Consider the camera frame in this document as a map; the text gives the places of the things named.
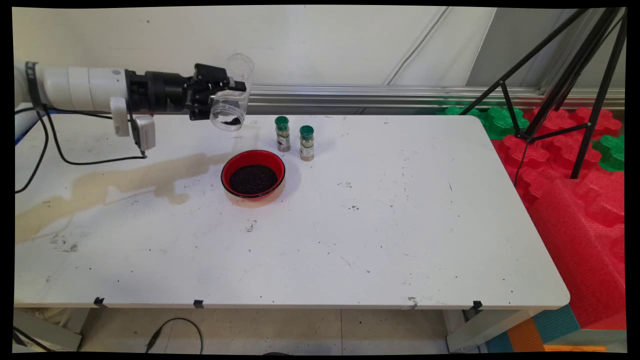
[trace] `white table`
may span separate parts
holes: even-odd
[[[53,115],[72,161],[134,156],[110,120]],[[16,307],[469,309],[452,350],[569,302],[480,122],[469,116],[275,116],[227,133],[209,121],[155,117],[146,160],[62,162],[54,144],[16,195]],[[298,156],[314,127],[316,158]],[[16,187],[44,141],[15,150]],[[226,193],[238,152],[280,155],[285,183],[251,202]]]

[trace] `clear plastic cup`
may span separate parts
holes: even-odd
[[[233,54],[227,60],[227,76],[234,81],[243,81],[245,92],[220,91],[211,106],[211,122],[225,131],[240,130],[249,104],[249,94],[253,83],[253,61],[247,55]]]

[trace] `tripod leg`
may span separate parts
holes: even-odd
[[[533,136],[535,136],[553,105],[555,105],[560,96],[564,94],[564,91],[566,90],[568,85],[571,84],[572,81],[577,79],[576,74],[579,73],[580,66],[583,64],[584,58],[589,58],[591,56],[591,52],[597,50],[597,47],[600,45],[601,39],[603,39],[607,32],[607,29],[609,28],[611,23],[613,23],[618,10],[619,8],[606,8],[601,14],[600,18],[593,26],[593,29],[591,29],[587,37],[584,39],[582,45],[580,46],[580,48],[578,48],[578,51],[571,59],[569,65],[567,65],[567,68],[560,75],[557,83],[547,95],[547,98],[540,106],[540,109],[531,121],[531,124],[524,131],[524,135],[526,138],[532,138]]]
[[[589,62],[591,62],[591,59],[593,59],[594,55],[598,52],[598,50],[600,50],[600,47],[602,47],[602,44],[605,42],[605,40],[607,40],[611,32],[616,28],[616,26],[620,23],[621,20],[622,20],[622,16],[615,22],[615,24],[611,26],[607,34],[601,39],[601,41],[598,43],[598,46],[594,49],[594,51],[592,51],[588,57],[585,57],[585,60],[582,62],[582,65],[580,65],[580,68],[579,68],[580,70],[575,75],[575,79],[573,79],[573,81],[571,82],[571,85],[564,91],[564,94],[560,96],[560,100],[558,100],[556,107],[554,108],[555,111],[558,111],[562,108],[562,105],[564,104],[566,98],[569,96],[571,89],[575,86],[576,82],[578,82],[578,77],[582,75],[582,71],[584,71],[584,68],[587,67]]]
[[[560,26],[558,26],[555,30],[551,32],[551,34],[547,35],[536,47],[531,49],[520,61],[516,63],[516,65],[512,66],[507,72],[505,72],[501,77],[496,80],[488,89],[486,89],[479,97],[477,97],[474,102],[469,104],[466,109],[464,109],[460,115],[466,115],[471,109],[475,108],[482,100],[484,100],[487,96],[491,95],[491,93],[500,86],[501,81],[507,80],[511,75],[513,75],[516,71],[518,71],[522,65],[526,64],[532,57],[536,56],[540,52],[540,50],[544,49],[547,44],[553,41],[558,35],[560,35],[566,28],[568,28],[571,24],[573,24],[576,19],[578,19],[583,13],[585,13],[587,9],[578,9],[571,16],[569,16]]]
[[[616,70],[616,65],[618,64],[620,54],[622,53],[622,47],[624,46],[625,40],[627,39],[626,9],[624,15],[622,16],[623,18],[622,23],[620,24],[620,29],[618,30],[618,36],[616,37],[616,42],[613,45],[613,50],[611,51],[609,62],[607,63],[607,68],[605,69],[604,75],[602,76],[602,82],[600,83],[600,88],[598,89],[598,95],[596,96],[596,101],[593,104],[591,116],[589,117],[591,126],[587,127],[587,131],[584,132],[582,143],[580,144],[580,150],[578,151],[578,156],[576,157],[575,164],[573,165],[573,171],[571,172],[572,179],[577,179],[578,175],[580,174],[580,169],[582,168],[584,157],[587,154],[587,150],[589,149],[589,142],[591,141],[593,131],[596,128],[598,116],[600,116],[600,110],[602,109],[602,104],[604,103],[604,97],[605,95],[607,95],[609,85],[611,84],[611,78],[613,78],[613,72]]]

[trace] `table leg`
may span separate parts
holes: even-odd
[[[449,352],[467,352],[541,310],[484,310],[447,336]]]

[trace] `black tripod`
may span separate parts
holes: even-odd
[[[582,137],[582,143],[580,144],[580,149],[578,151],[578,156],[575,159],[575,163],[573,165],[573,171],[571,172],[571,178],[577,179],[580,174],[580,169],[582,168],[582,163],[584,162],[584,157],[589,149],[589,142],[591,141],[591,137],[593,136],[593,131],[595,130],[596,124],[598,122],[598,116],[600,115],[600,110],[602,109],[602,104],[604,103],[604,97],[607,94],[609,89],[609,85],[611,84],[611,78],[613,77],[613,72],[616,70],[616,65],[618,64],[618,59],[620,58],[620,54],[622,53],[622,47],[625,43],[625,39],[627,38],[627,9],[620,19],[611,26],[614,18],[620,12],[621,8],[606,8],[600,18],[593,26],[593,29],[589,32],[587,37],[584,39],[582,45],[578,48],[578,51],[573,56],[569,65],[567,65],[564,72],[560,75],[560,78],[556,81],[555,85],[548,93],[547,98],[542,102],[538,113],[533,118],[527,129],[524,131],[520,131],[520,127],[518,126],[518,122],[516,121],[516,115],[513,111],[513,104],[511,103],[511,98],[509,97],[509,92],[507,91],[507,85],[505,81],[511,77],[518,69],[522,67],[527,61],[529,61],[533,56],[538,54],[545,46],[547,46],[553,39],[555,39],[560,33],[562,33],[569,25],[573,24],[573,22],[578,19],[582,14],[584,14],[588,9],[578,9],[573,13],[570,17],[568,17],[560,26],[558,26],[551,34],[549,34],[542,42],[540,42],[533,50],[529,51],[516,65],[511,67],[504,75],[502,75],[494,84],[489,86],[489,88],[482,93],[474,102],[472,102],[466,109],[464,109],[460,115],[466,115],[471,109],[475,108],[484,98],[489,96],[495,89],[500,86],[502,88],[502,93],[504,94],[505,102],[507,103],[507,108],[509,109],[509,114],[511,115],[511,121],[513,121],[513,128],[515,130],[515,136],[517,138],[521,138],[526,141],[527,146],[530,143],[534,143],[537,140],[541,140],[544,138],[550,138],[552,136],[561,135],[570,133],[572,131],[586,129],[584,136]],[[571,92],[572,87],[575,85],[578,77],[582,74],[582,71],[587,66],[589,61],[593,58],[595,53],[598,51],[604,40],[609,36],[609,34],[614,30],[616,25],[621,22],[620,29],[618,30],[618,36],[616,37],[616,42],[613,45],[613,50],[611,51],[611,55],[609,57],[609,62],[607,63],[607,68],[605,69],[604,75],[602,76],[602,82],[600,83],[600,88],[598,89],[598,94],[596,96],[596,100],[593,104],[593,109],[591,110],[591,116],[589,117],[589,121],[585,124],[580,124],[577,126],[572,126],[567,129],[562,129],[558,131],[554,131],[553,133],[535,136],[536,132],[542,125],[542,122],[546,119],[549,111],[555,107],[555,110],[559,110],[564,100],[566,100],[567,96]]]

